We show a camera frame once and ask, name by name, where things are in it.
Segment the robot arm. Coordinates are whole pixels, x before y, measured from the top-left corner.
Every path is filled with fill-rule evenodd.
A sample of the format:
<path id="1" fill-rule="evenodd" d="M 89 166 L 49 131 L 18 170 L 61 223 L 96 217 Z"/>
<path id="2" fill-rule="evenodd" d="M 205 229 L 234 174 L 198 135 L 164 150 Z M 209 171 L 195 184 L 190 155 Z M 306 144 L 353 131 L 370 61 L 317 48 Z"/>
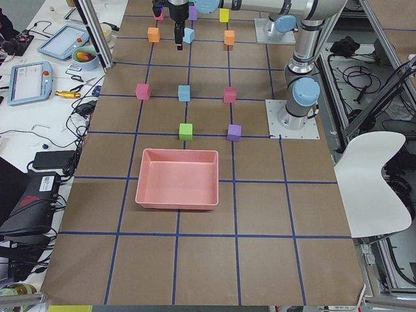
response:
<path id="1" fill-rule="evenodd" d="M 191 5 L 202 14 L 226 8 L 232 11 L 268 12 L 279 18 L 294 16 L 300 20 L 294 52 L 285 67 L 288 98 L 285 106 L 278 111 L 277 119 L 287 129 L 301 129 L 320 96 L 320 86 L 309 74 L 321 50 L 319 40 L 322 30 L 328 20 L 338 18 L 346 1 L 154 1 L 155 15 L 159 14 L 162 7 L 169 9 L 170 17 L 175 22 L 174 36 L 178 50 L 183 48 L 185 21 L 189 18 Z"/>

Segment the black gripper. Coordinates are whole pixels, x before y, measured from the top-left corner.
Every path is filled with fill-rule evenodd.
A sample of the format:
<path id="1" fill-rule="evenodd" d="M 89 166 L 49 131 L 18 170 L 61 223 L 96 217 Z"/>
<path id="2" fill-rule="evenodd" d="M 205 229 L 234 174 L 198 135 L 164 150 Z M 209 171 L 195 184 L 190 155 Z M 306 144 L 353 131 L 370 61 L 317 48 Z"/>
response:
<path id="1" fill-rule="evenodd" d="M 174 36 L 178 51 L 183 50 L 184 22 L 189 18 L 188 0 L 168 0 L 170 17 L 175 21 Z"/>

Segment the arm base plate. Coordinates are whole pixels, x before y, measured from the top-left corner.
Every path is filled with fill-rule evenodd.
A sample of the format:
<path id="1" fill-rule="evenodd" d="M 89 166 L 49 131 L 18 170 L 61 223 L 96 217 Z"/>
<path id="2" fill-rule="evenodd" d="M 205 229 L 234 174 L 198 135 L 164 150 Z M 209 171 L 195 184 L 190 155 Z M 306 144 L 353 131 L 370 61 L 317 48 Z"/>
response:
<path id="1" fill-rule="evenodd" d="M 281 16 L 276 21 L 269 18 L 255 18 L 254 24 L 258 44 L 293 46 L 296 43 L 293 32 L 296 26 L 294 16 Z"/>
<path id="2" fill-rule="evenodd" d="M 286 100 L 266 99 L 269 137 L 272 139 L 319 140 L 313 108 L 303 117 L 294 117 L 286 110 Z"/>

